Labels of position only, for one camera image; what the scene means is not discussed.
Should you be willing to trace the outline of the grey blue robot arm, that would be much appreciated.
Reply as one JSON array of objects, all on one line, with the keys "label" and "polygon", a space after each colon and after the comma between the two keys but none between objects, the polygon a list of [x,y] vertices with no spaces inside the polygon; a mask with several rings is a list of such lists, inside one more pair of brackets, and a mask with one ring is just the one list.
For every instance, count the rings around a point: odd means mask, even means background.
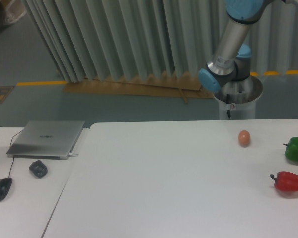
[{"label": "grey blue robot arm", "polygon": [[218,92],[227,83],[250,75],[251,50],[244,44],[250,27],[257,23],[271,0],[226,0],[229,16],[215,53],[198,79],[205,89]]}]

